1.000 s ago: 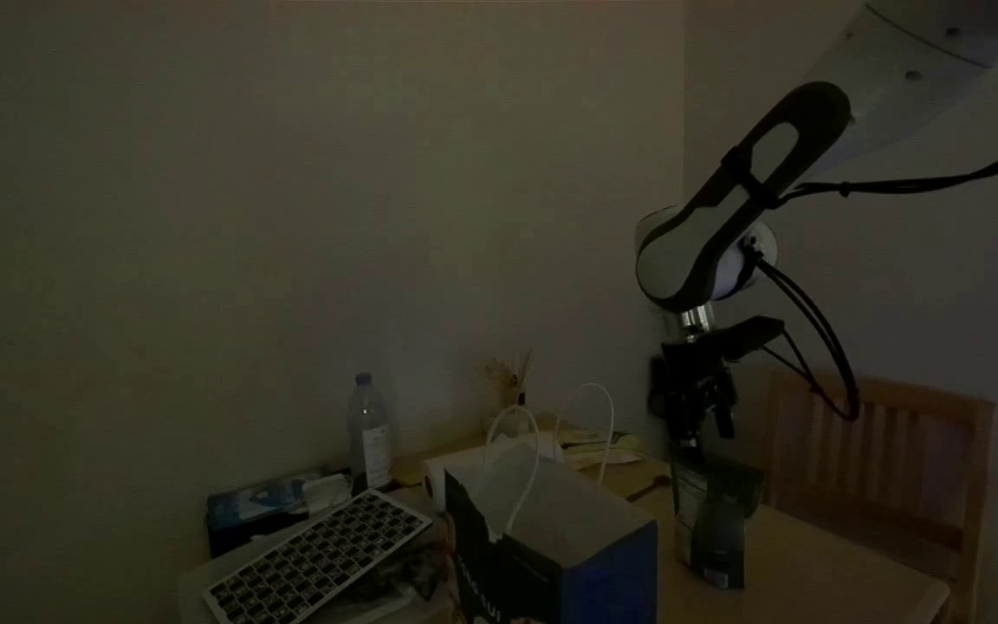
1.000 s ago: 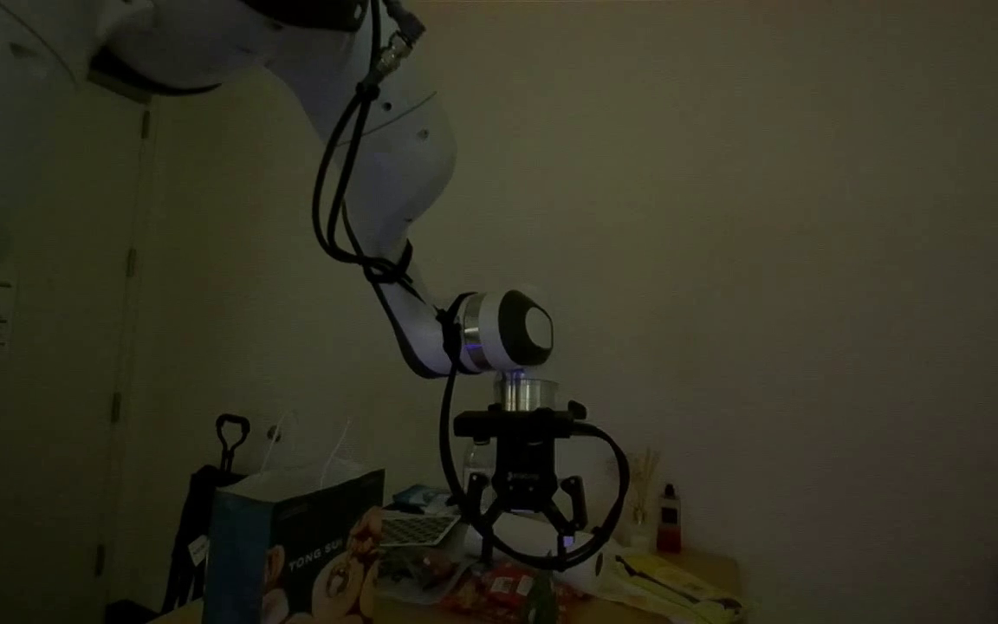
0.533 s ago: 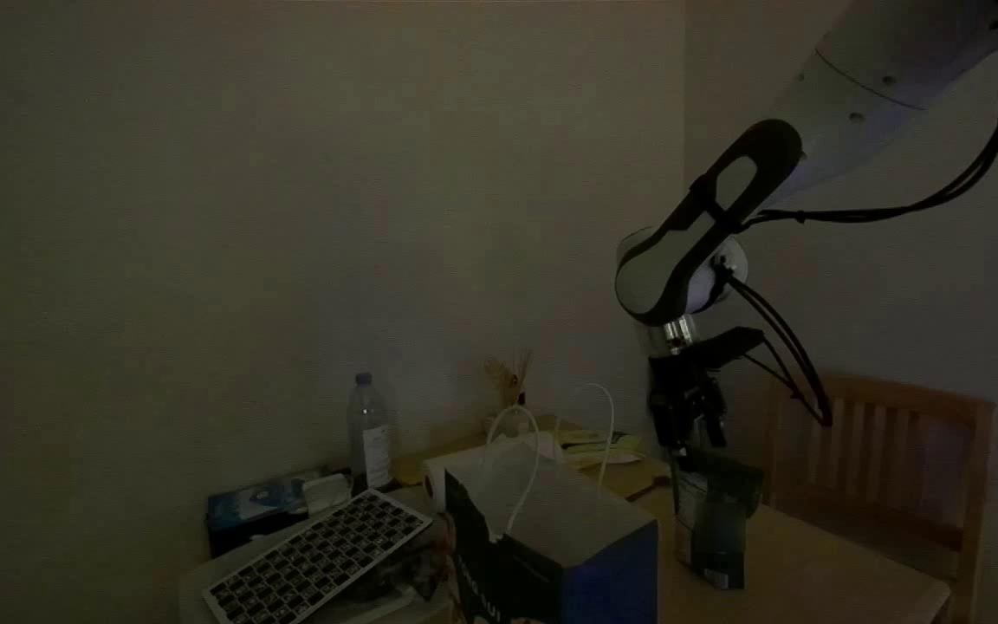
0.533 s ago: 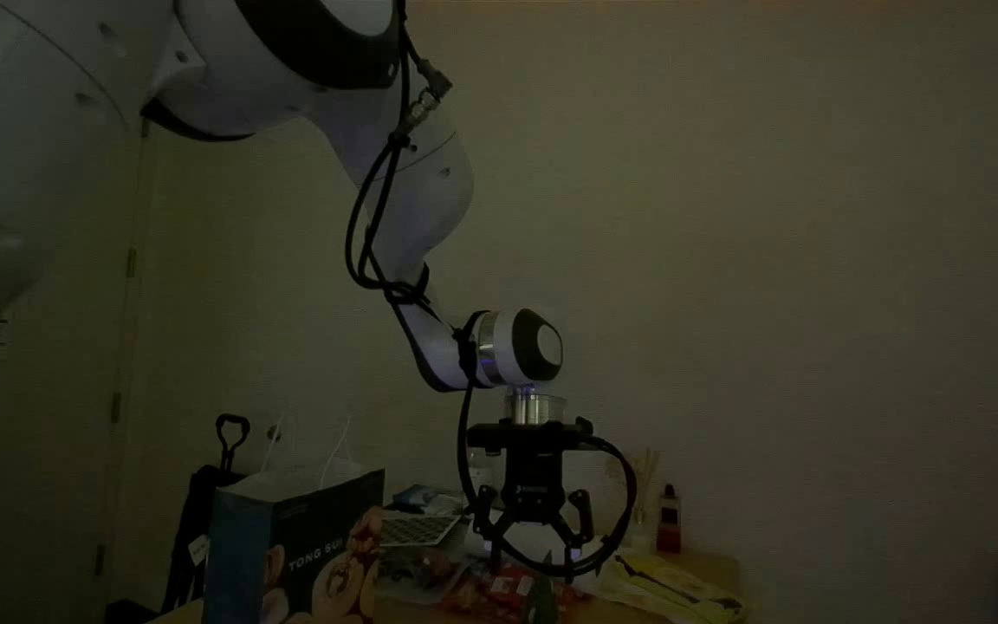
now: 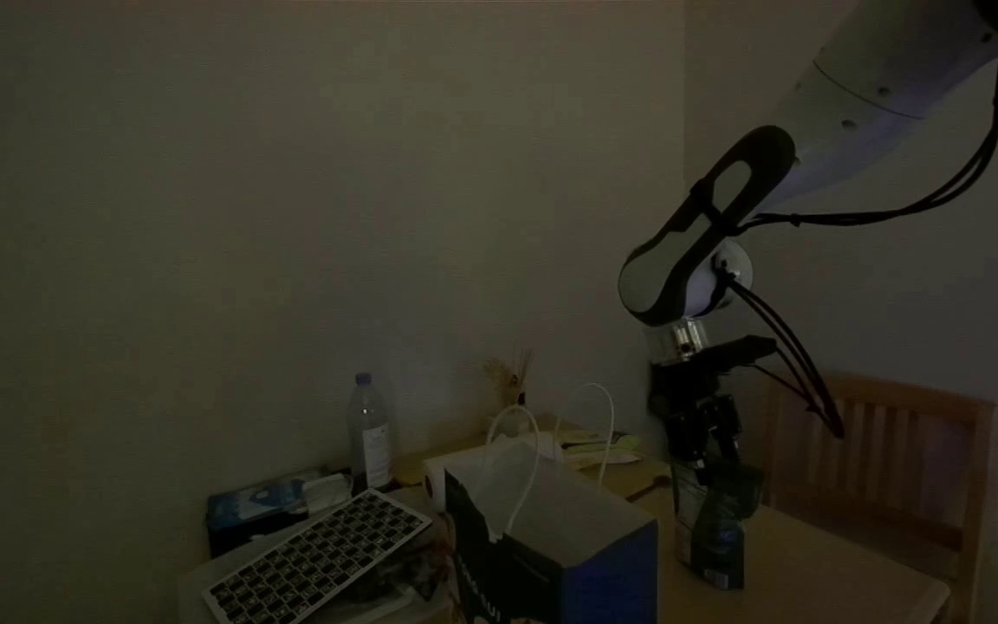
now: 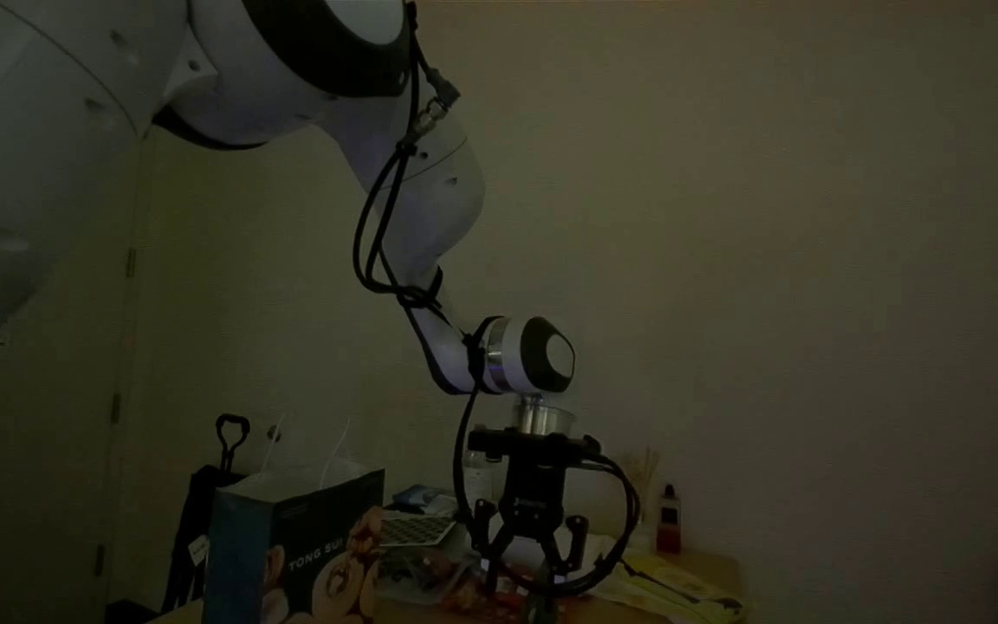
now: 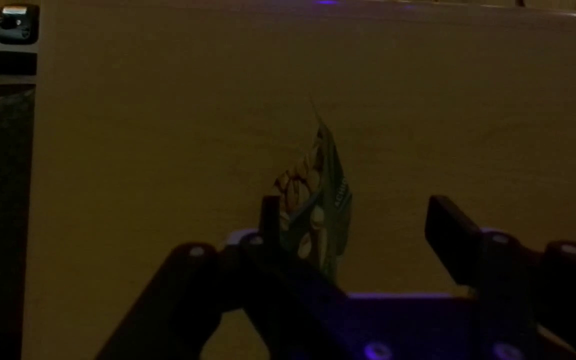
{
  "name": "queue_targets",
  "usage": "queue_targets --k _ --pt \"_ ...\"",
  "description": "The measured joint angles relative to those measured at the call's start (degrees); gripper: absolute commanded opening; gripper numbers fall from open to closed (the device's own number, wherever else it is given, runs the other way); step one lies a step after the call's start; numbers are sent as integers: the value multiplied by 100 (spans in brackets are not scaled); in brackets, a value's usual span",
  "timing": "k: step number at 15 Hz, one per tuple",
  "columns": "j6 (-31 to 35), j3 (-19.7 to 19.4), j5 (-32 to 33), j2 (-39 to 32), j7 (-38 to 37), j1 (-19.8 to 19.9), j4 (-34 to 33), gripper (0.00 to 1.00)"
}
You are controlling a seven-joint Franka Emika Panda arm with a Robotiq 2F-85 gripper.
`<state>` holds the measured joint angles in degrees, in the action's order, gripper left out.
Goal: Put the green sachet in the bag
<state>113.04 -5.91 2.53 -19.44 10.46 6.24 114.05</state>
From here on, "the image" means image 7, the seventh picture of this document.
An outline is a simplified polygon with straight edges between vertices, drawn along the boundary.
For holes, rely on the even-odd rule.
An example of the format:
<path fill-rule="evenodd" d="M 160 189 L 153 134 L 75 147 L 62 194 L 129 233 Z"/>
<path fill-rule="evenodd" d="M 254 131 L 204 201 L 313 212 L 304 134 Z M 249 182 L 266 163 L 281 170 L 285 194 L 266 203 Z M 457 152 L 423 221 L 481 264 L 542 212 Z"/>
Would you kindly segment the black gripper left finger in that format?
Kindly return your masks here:
<path fill-rule="evenodd" d="M 278 196 L 262 199 L 259 234 L 268 246 L 281 245 L 281 199 Z"/>

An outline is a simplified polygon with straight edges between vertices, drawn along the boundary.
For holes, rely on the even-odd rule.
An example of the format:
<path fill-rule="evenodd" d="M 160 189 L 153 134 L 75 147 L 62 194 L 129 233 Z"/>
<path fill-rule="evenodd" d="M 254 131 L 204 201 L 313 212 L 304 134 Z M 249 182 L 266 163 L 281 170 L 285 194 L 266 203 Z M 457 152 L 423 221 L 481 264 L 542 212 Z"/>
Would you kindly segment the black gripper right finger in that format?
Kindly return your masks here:
<path fill-rule="evenodd" d="M 425 239 L 457 284 L 481 287 L 493 240 L 453 199 L 428 199 Z"/>

